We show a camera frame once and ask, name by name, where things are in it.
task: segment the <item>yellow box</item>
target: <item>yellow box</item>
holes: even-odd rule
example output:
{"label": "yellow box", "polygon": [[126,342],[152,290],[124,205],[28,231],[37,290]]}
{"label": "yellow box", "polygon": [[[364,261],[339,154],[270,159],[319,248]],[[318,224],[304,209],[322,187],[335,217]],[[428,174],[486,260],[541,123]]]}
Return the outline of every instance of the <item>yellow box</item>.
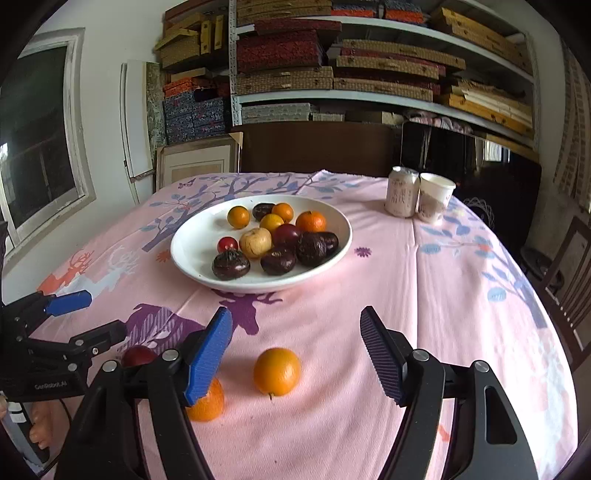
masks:
{"label": "yellow box", "polygon": [[218,15],[216,17],[216,32],[215,32],[215,41],[213,43],[213,49],[214,50],[221,50],[221,48],[223,47],[224,41],[223,41],[223,31],[224,31],[224,16],[223,15]]}
{"label": "yellow box", "polygon": [[205,20],[201,23],[201,55],[212,52],[212,23]]}

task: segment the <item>white paper cup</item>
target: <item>white paper cup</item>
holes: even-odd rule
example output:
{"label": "white paper cup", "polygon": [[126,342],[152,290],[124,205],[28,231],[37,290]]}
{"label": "white paper cup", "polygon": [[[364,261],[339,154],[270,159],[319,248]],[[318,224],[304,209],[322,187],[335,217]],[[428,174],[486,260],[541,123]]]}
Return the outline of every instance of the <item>white paper cup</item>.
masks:
{"label": "white paper cup", "polygon": [[418,217],[427,223],[441,221],[455,188],[456,184],[445,177],[433,173],[421,173]]}

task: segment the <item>pink tablecloth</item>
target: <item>pink tablecloth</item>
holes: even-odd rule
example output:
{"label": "pink tablecloth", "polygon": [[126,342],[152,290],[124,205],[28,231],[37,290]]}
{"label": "pink tablecloth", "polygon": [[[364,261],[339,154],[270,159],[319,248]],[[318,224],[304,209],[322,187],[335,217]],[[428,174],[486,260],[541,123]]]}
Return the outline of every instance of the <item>pink tablecloth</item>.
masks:
{"label": "pink tablecloth", "polygon": [[[193,424],[215,477],[285,480],[375,479],[403,410],[384,396],[359,334],[359,314],[373,305],[391,329],[440,361],[490,363],[525,430],[541,479],[551,479],[574,451],[573,381],[556,332],[496,236],[456,199],[444,223],[428,226],[384,212],[386,179],[332,174],[225,174],[187,179],[156,193],[76,252],[41,288],[87,289],[90,308],[48,320],[40,338],[68,341],[113,319],[126,342],[100,364],[141,343],[157,352],[201,329],[220,306],[234,334],[217,374],[226,394],[219,419]],[[191,215],[218,202],[292,193],[337,206],[353,226],[353,245],[333,269],[275,294],[209,290],[170,258],[170,240]],[[256,391],[252,366],[266,348],[300,357],[300,385],[270,401]],[[70,400],[75,408],[76,401]],[[444,464],[453,403],[445,401],[429,478]],[[153,479],[162,479],[149,406],[140,405]]]}

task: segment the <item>picture frame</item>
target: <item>picture frame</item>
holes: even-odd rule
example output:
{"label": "picture frame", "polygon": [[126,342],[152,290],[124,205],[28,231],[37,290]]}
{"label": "picture frame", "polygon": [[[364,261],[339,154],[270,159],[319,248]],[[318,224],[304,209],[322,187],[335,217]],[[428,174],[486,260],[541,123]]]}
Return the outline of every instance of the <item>picture frame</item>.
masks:
{"label": "picture frame", "polygon": [[239,170],[240,145],[231,135],[158,149],[156,190],[188,177]]}

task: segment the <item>tangerine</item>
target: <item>tangerine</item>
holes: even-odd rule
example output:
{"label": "tangerine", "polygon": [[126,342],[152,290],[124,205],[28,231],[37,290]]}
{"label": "tangerine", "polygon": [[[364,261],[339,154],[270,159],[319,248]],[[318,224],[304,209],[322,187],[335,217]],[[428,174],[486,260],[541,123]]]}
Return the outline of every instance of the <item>tangerine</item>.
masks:
{"label": "tangerine", "polygon": [[261,228],[266,228],[271,233],[275,231],[275,229],[283,225],[284,221],[279,215],[275,213],[267,213],[261,220]]}
{"label": "tangerine", "polygon": [[207,389],[204,397],[201,397],[195,405],[187,408],[187,416],[191,421],[211,421],[218,418],[223,412],[223,388],[217,378]]}
{"label": "tangerine", "polygon": [[326,230],[326,218],[314,210],[301,213],[295,222],[295,226],[303,232],[324,232]]}
{"label": "tangerine", "polygon": [[285,223],[290,223],[294,217],[294,209],[289,203],[278,203],[273,207],[271,213],[279,215]]}
{"label": "tangerine", "polygon": [[251,214],[243,206],[236,205],[228,212],[228,223],[236,229],[244,228],[251,221]]}
{"label": "tangerine", "polygon": [[287,348],[269,348],[256,359],[254,382],[261,393],[280,397],[296,387],[300,374],[300,359],[294,352]]}

